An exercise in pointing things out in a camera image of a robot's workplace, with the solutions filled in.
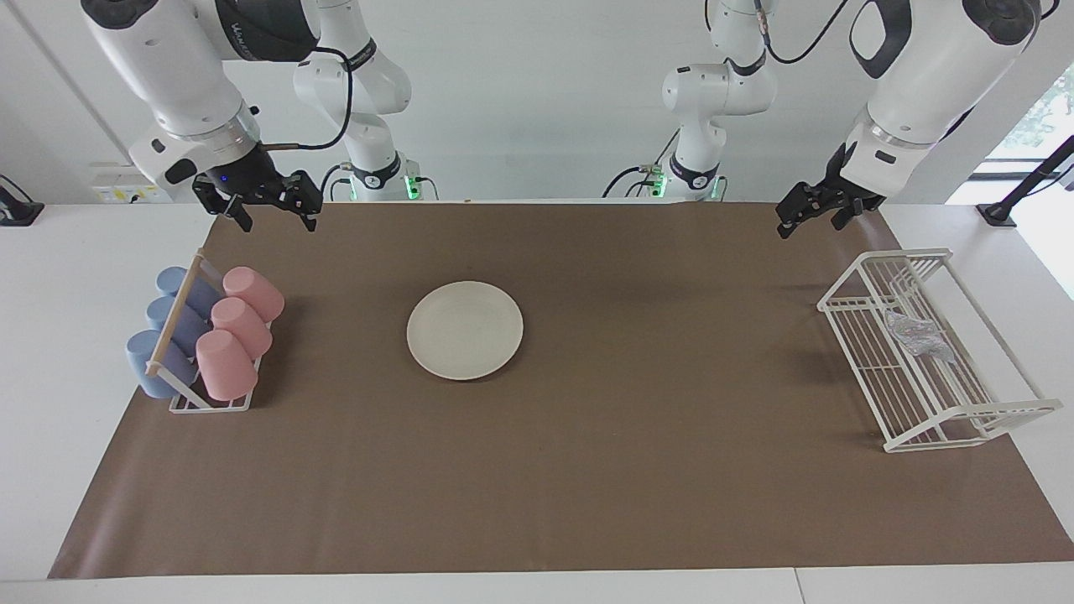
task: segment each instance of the green indicator light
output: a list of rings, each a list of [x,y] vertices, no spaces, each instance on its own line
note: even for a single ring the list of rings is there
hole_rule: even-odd
[[[664,191],[667,189],[668,177],[661,173],[659,181],[653,185],[653,197],[664,197]]]
[[[411,200],[415,200],[415,199],[418,199],[418,198],[421,197],[421,188],[418,186],[418,183],[415,182],[415,179],[411,178],[410,176],[406,177],[406,188],[407,188],[407,192],[410,196]]]

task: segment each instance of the power outlet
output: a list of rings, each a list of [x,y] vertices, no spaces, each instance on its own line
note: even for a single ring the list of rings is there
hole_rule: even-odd
[[[90,184],[101,203],[172,203],[172,198],[141,174],[100,174]]]

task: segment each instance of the window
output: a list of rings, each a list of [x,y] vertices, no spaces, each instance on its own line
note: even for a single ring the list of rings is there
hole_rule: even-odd
[[[988,154],[971,181],[1020,181],[1074,132],[1074,66]]]

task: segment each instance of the white wall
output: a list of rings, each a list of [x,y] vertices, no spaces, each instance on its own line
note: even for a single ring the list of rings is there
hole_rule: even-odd
[[[78,2],[14,2],[126,143],[149,123],[93,44]],[[836,2],[784,2],[777,49],[803,48]],[[779,199],[818,179],[872,91],[846,47],[852,3],[816,53],[773,64],[772,111],[728,118],[728,199]],[[381,48],[409,73],[415,97],[389,117],[400,148],[447,198],[594,197],[627,166],[651,161],[676,127],[659,86],[672,68],[714,60],[700,0],[363,0]],[[900,201],[942,202],[1074,60],[1074,9],[1045,23],[1033,47],[962,130],[921,167]],[[332,129],[291,89],[292,68],[232,63],[229,75],[268,141],[320,142]],[[284,171],[319,176],[342,149],[278,154]]]
[[[0,2],[0,173],[37,201],[91,202],[90,163],[126,158],[25,25]]]

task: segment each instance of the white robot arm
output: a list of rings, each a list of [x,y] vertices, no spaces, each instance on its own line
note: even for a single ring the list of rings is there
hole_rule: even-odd
[[[771,17],[777,0],[764,0]],[[679,143],[661,167],[665,195],[707,199],[716,181],[727,132],[722,115],[768,111],[777,95],[775,75],[765,69],[767,52],[753,0],[721,0],[710,11],[712,44],[726,58],[719,64],[690,64],[664,80],[664,104],[679,116]]]
[[[1040,0],[869,0],[851,47],[876,90],[815,186],[779,204],[780,235],[837,210],[836,229],[905,186],[1036,33]]]
[[[418,164],[395,148],[391,130],[379,116],[400,113],[410,103],[410,81],[403,70],[377,47],[353,0],[318,3],[321,45],[338,48],[346,64],[331,55],[314,55],[299,63],[294,88],[305,103],[318,109],[335,127],[347,114],[346,72],[354,77],[351,116],[343,142],[350,156],[351,188],[362,201],[398,200],[413,197],[408,176]]]
[[[409,101],[409,82],[376,52],[353,0],[82,0],[82,5],[97,42],[156,118],[149,134],[131,148],[139,169],[173,195],[192,188],[208,212],[234,218],[244,230],[252,226],[244,204],[294,212],[314,230],[321,191],[305,172],[278,174],[268,152],[329,145],[263,145],[255,112],[224,76],[221,60],[303,61],[300,71],[311,66],[313,72],[331,73],[331,83],[315,77],[316,96],[303,98],[320,103],[337,125],[347,116],[351,77],[363,110],[392,113]],[[339,20],[322,21],[325,12],[326,19]],[[340,18],[348,14],[357,16]],[[319,45],[321,23],[330,42],[339,44],[331,51],[347,61],[320,55],[316,64],[305,61],[315,51],[330,51]],[[387,126],[377,125],[379,139],[362,138],[355,134],[362,116],[352,121],[342,134],[354,166],[383,168],[377,158],[395,156],[386,149],[392,144]]]

